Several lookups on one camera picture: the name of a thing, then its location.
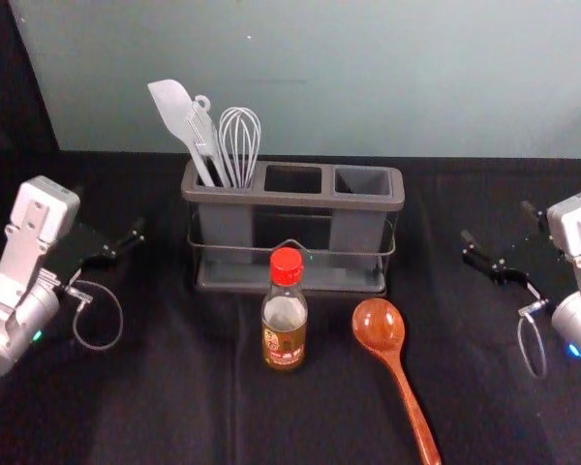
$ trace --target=gray utensil holder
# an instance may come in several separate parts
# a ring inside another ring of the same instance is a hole
[[[304,289],[384,292],[405,200],[396,169],[258,161],[252,185],[234,189],[202,185],[190,161],[181,191],[200,289],[266,291],[268,255],[293,239],[305,252]]]

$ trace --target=bottle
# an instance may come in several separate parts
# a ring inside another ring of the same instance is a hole
[[[303,261],[297,249],[282,247],[270,259],[271,286],[262,303],[262,354],[271,368],[288,371],[305,357],[308,306],[299,283]]]

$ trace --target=cable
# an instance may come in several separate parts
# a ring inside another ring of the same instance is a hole
[[[541,369],[540,372],[537,373],[532,366],[532,362],[530,361],[530,357],[525,350],[525,344],[523,343],[523,322],[527,321],[535,332],[535,339],[538,343],[538,349],[540,350],[540,360],[541,360]],[[525,360],[525,365],[527,370],[530,374],[536,378],[537,380],[543,380],[546,377],[546,353],[544,352],[544,344],[542,343],[542,336],[540,336],[540,331],[538,327],[535,325],[534,318],[529,313],[524,313],[521,315],[519,320],[519,324],[516,328],[516,335],[519,341],[519,349],[521,350],[521,354],[523,355],[523,359]]]
[[[86,349],[89,349],[91,351],[96,351],[96,352],[108,351],[109,349],[114,347],[116,344],[118,344],[118,341],[120,340],[121,336],[123,335],[123,307],[121,306],[120,302],[118,301],[118,298],[116,298],[116,295],[114,295],[114,293],[110,289],[108,289],[106,286],[99,284],[99,283],[95,283],[94,281],[85,281],[82,279],[77,279],[76,283],[86,284],[88,286],[92,286],[94,288],[98,288],[98,289],[101,289],[102,291],[105,291],[112,298],[112,300],[114,300],[114,303],[116,304],[116,308],[118,310],[118,332],[116,334],[116,337],[114,337],[113,340],[111,340],[110,342],[108,342],[107,344],[104,344],[102,346],[96,346],[94,344],[90,344],[90,343],[84,341],[84,339],[79,335],[79,331],[77,330],[77,321],[79,320],[79,315],[81,313],[81,310],[83,310],[83,308],[81,310],[77,309],[76,315],[74,316],[73,330],[74,330],[74,337],[76,338],[77,342],[79,342],[82,346],[84,346]]]

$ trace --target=blue led light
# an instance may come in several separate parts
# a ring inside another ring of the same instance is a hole
[[[568,352],[576,358],[581,358],[581,351],[574,344],[568,344]]]

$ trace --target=whisk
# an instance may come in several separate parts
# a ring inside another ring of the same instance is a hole
[[[249,108],[227,108],[220,116],[217,136],[233,187],[249,187],[259,156],[259,118]]]

